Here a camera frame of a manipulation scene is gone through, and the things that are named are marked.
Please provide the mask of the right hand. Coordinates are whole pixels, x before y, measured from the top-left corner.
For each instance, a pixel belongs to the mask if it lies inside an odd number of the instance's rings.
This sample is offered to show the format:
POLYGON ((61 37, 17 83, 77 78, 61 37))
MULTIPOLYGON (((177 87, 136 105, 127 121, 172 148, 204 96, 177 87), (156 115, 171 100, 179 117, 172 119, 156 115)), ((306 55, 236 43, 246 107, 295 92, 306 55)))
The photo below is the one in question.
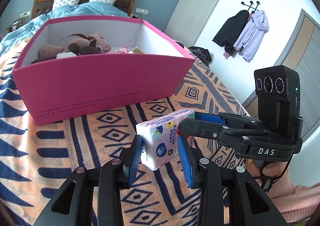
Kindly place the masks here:
POLYGON ((261 179, 258 179, 261 175, 276 178, 286 170, 287 162, 274 162, 266 165, 262 171, 256 167, 253 159, 245 159, 245 169, 249 174, 255 178, 256 182, 261 186, 261 179))

